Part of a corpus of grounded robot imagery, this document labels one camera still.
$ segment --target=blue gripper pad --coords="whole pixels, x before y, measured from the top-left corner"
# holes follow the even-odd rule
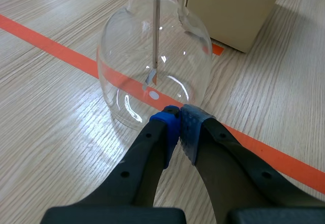
[[[181,145],[192,165],[195,164],[202,123],[215,118],[199,107],[184,105],[181,108]]]

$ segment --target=transparent glass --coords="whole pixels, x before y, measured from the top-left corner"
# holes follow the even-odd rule
[[[200,106],[212,67],[210,37],[203,23],[183,5],[161,0],[157,82],[153,68],[154,0],[129,0],[105,24],[97,49],[104,99],[114,117],[142,129],[169,104]]]

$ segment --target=floor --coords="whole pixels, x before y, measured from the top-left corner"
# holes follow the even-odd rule
[[[0,14],[95,60],[105,21],[126,1],[0,0]],[[248,54],[219,45],[202,107],[325,172],[325,0],[277,0]],[[47,208],[92,192],[136,132],[112,123],[97,78],[2,29],[0,64],[0,223],[38,223]],[[155,204],[182,208],[188,223],[215,223],[180,147]]]

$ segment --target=orange tape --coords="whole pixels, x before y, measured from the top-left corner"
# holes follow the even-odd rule
[[[221,46],[218,46],[216,44],[212,44],[212,52],[213,52],[213,54],[221,55],[223,50],[224,50],[224,48],[222,48]]]
[[[30,44],[48,52],[49,54],[73,65],[74,67],[98,78],[97,63],[96,61],[79,54],[5,16],[0,15],[0,27],[29,42]],[[223,48],[216,48],[214,45],[214,52],[221,54]],[[137,99],[162,110],[166,105],[176,105],[181,107],[182,104],[178,101],[161,94],[159,91],[154,90],[159,94],[159,99],[162,100],[158,103],[148,97],[142,90],[142,83],[133,80],[111,68],[105,68],[105,76],[110,76],[110,81],[113,85],[125,90],[127,93],[136,97]],[[325,173],[311,167],[277,149],[274,149],[250,136],[247,136],[229,126],[226,128],[236,137],[236,139],[247,149],[251,150],[267,163],[269,163],[276,170],[294,178],[297,181],[325,194]]]

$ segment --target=beige box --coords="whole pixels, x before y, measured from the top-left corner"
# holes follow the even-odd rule
[[[187,0],[210,37],[248,52],[275,0]]]

